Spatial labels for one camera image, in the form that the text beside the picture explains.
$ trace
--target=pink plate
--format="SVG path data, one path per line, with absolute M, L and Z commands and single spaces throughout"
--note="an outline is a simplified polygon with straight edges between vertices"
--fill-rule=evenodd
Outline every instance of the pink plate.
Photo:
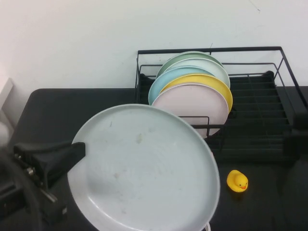
M 171 112 L 177 116 L 208 116 L 209 124 L 224 124 L 229 109 L 224 97 L 215 89 L 199 83 L 181 83 L 162 92 L 152 106 Z M 207 124 L 205 117 L 183 118 L 189 124 Z M 206 138 L 207 129 L 196 129 Z M 210 129 L 209 135 L 218 132 L 218 128 Z

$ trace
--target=white wall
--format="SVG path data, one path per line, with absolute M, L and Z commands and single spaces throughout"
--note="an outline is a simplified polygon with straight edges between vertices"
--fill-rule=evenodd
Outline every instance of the white wall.
M 136 51 L 282 46 L 308 85 L 307 0 L 0 0 L 0 76 L 16 123 L 39 88 L 134 86 Z

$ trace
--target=green plate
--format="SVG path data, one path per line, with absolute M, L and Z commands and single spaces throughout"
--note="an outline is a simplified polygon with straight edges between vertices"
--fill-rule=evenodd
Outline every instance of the green plate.
M 188 51 L 188 52 L 183 52 L 181 54 L 178 54 L 176 56 L 174 56 L 173 58 L 169 59 L 158 71 L 157 73 L 157 77 L 160 76 L 162 73 L 164 73 L 170 66 L 172 66 L 173 64 L 185 60 L 185 59 L 190 59 L 190 58 L 203 58 L 203 59 L 208 59 L 211 60 L 217 64 L 219 64 L 220 66 L 222 66 L 222 64 L 215 59 L 213 56 L 205 54 L 203 52 L 200 51 Z

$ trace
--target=plate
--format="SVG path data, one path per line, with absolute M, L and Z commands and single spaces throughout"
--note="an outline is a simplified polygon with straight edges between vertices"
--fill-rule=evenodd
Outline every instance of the plate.
M 219 64 L 222 66 L 222 64 L 215 59 L 213 56 L 205 54 L 200 51 L 188 51 L 188 52 L 183 52 L 180 53 L 171 59 L 169 59 L 158 71 L 157 76 L 160 76 L 163 72 L 165 72 L 169 67 L 171 67 L 173 64 L 177 63 L 178 61 L 184 60 L 184 59 L 189 59 L 189 58 L 204 58 L 204 59 L 209 59 L 211 61 L 214 61 L 215 63 Z
M 165 73 L 167 73 L 167 72 L 169 72 L 169 71 L 171 71 L 171 70 L 175 70 L 175 69 L 180 69 L 181 71 L 184 72 L 186 68 L 195 68 L 195 69 L 197 69 L 199 72 L 202 72 L 202 73 L 204 73 L 204 74 L 209 74 L 209 75 L 213 76 L 212 73 L 210 73 L 209 71 L 203 69 L 202 67 L 194 66 L 194 65 L 184 65 L 184 66 L 171 67 L 171 68 L 169 68 L 167 71 L 165 71 L 163 74 L 161 74 L 160 76 L 157 76 L 156 78 L 159 78 L 159 77 L 161 77 L 161 76 L 166 76 Z
M 182 119 L 126 104 L 88 120 L 73 142 L 86 156 L 68 172 L 81 213 L 100 231 L 200 231 L 220 193 L 208 145 Z
M 174 79 L 184 76 L 186 74 L 192 74 L 192 73 L 204 73 L 204 74 L 210 74 L 208 71 L 199 68 L 197 66 L 180 66 L 175 67 L 174 69 L 170 69 L 166 72 L 164 72 L 162 75 L 160 75 L 155 82 L 152 84 L 150 91 L 149 91 L 149 105 L 152 105 L 154 100 L 159 95 L 160 91 L 164 88 L 164 86 L 173 81 Z
M 195 83 L 201 83 L 204 85 L 207 85 L 215 90 L 217 90 L 227 101 L 229 112 L 232 109 L 233 105 L 233 97 L 230 89 L 227 87 L 226 84 L 221 82 L 219 79 L 210 76 L 210 75 L 205 75 L 205 74 L 190 74 L 190 75 L 185 75 L 181 76 L 179 78 L 176 78 L 175 80 L 169 82 L 167 85 L 163 87 L 161 92 L 164 90 L 180 84 L 180 83 L 186 83 L 186 82 L 195 82 Z
M 225 71 L 225 69 L 222 66 L 213 62 L 212 60 L 203 59 L 203 58 L 185 59 L 185 60 L 181 60 L 181 61 L 178 61 L 177 63 L 172 64 L 169 68 L 183 66 L 183 65 L 199 66 L 209 71 L 210 73 L 212 73 L 217 79 L 224 82 L 228 86 L 228 88 L 230 88 L 230 79 L 229 79 L 228 73 Z
M 198 83 L 180 83 L 163 91 L 153 102 L 152 106 L 171 112 L 183 118 L 192 125 L 225 124 L 229 109 L 225 98 L 214 88 Z M 196 129 L 206 138 L 207 129 Z M 209 135 L 218 132 L 212 128 Z

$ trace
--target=light blue plate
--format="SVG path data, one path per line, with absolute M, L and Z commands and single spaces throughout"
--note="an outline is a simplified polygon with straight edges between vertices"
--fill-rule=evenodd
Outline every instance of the light blue plate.
M 160 91 L 167 85 L 169 82 L 175 80 L 176 78 L 194 73 L 202 73 L 214 76 L 212 73 L 200 68 L 198 66 L 186 65 L 186 66 L 178 66 L 174 69 L 170 69 L 163 74 L 161 74 L 155 82 L 152 84 L 149 91 L 149 105 L 152 105 L 154 100 L 158 97 Z

